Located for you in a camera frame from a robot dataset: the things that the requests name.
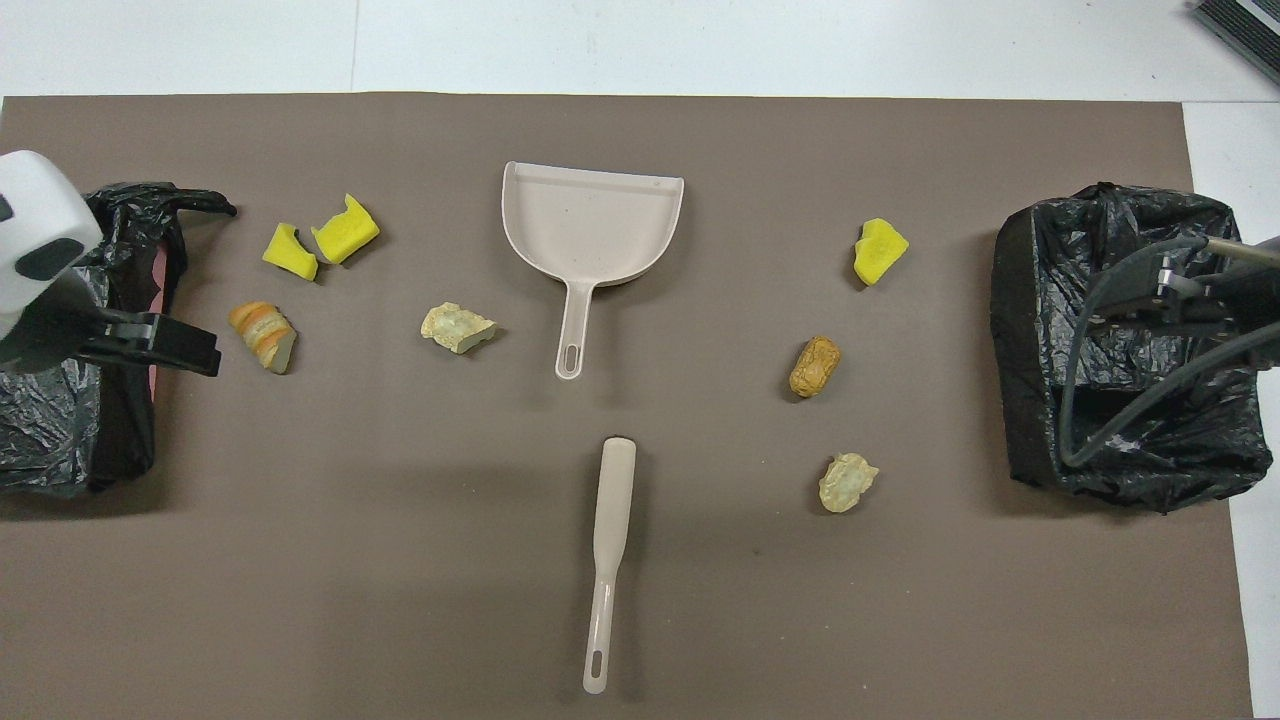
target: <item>dustpan pan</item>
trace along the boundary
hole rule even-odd
[[[567,287],[556,374],[582,372],[591,292],[644,274],[671,243],[684,178],[507,163],[502,223],[526,263]]]

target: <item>white floor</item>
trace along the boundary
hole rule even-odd
[[[1280,234],[1280,86],[1179,0],[0,0],[0,96],[367,90],[1180,101],[1197,190]],[[1280,470],[1231,519],[1280,716]]]

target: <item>brown table surface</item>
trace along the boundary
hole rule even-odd
[[[1210,717],[1251,712],[1226,503],[1117,511],[1007,479],[987,332],[1004,219],[1096,181],[1190,188],[1176,105],[439,95],[6,97],[77,187],[218,190],[161,373],[161,457],[0,501],[4,717]],[[511,250],[503,164],[681,176],[676,237],[596,293]],[[259,256],[344,192],[383,234],[306,283]],[[850,269],[860,223],[911,250]],[[301,333],[289,374],[225,324]],[[445,300],[495,319],[457,357]],[[845,360],[797,401],[827,334]],[[602,441],[640,448],[609,688],[581,689]],[[829,515],[837,452],[882,468]]]

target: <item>black plastic bag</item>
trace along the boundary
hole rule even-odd
[[[179,210],[234,215],[218,192],[172,183],[118,183],[84,197],[102,243],[70,272],[102,307],[143,313],[160,292],[152,266],[165,249],[161,311],[187,270]],[[155,462],[150,368],[69,359],[41,373],[0,372],[0,491],[76,496],[146,473]]]
[[[1012,217],[996,240],[991,332],[1015,480],[1169,512],[1239,495],[1263,478],[1256,372],[1210,370],[1144,413],[1082,468],[1059,460],[1057,411],[1089,281],[1134,250],[1179,236],[1239,240],[1231,209],[1199,195],[1100,183]],[[1187,275],[1222,260],[1180,251]],[[1073,446],[1190,357],[1198,340],[1121,329],[1084,343]]]

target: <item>yellow foam piece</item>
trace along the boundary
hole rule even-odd
[[[320,229],[311,228],[311,234],[330,263],[342,263],[378,237],[378,223],[369,217],[364,205],[347,195],[347,211],[334,215]]]
[[[881,218],[867,220],[861,238],[854,243],[854,272],[864,283],[873,286],[910,245],[888,222]]]
[[[275,234],[271,236],[271,242],[266,246],[262,259],[305,281],[316,279],[316,268],[320,266],[316,256],[307,252],[298,242],[298,228],[288,223],[275,225]]]

